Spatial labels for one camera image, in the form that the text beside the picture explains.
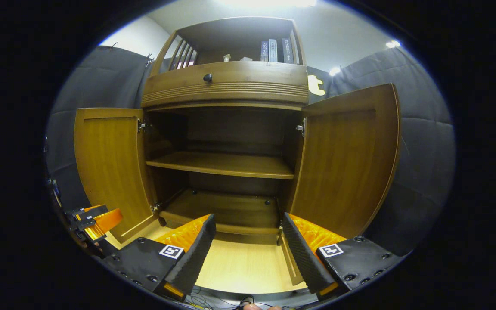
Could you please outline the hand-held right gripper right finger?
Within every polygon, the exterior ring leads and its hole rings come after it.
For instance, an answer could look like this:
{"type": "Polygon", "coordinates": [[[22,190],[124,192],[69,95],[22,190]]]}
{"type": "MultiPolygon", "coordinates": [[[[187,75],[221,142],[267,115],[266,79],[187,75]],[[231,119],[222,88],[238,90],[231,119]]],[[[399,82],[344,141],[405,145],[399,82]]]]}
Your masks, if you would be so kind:
{"type": "Polygon", "coordinates": [[[356,290],[405,258],[364,236],[344,238],[290,213],[284,213],[282,232],[311,294],[356,290]]]}

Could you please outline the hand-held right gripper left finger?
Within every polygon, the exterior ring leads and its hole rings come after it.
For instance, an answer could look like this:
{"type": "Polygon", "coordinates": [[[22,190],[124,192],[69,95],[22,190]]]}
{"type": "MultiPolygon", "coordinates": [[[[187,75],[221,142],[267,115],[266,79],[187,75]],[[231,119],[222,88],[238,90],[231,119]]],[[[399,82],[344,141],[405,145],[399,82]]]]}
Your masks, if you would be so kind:
{"type": "Polygon", "coordinates": [[[151,294],[183,302],[197,282],[216,234],[207,214],[156,238],[139,237],[102,259],[106,269],[151,294]]]}

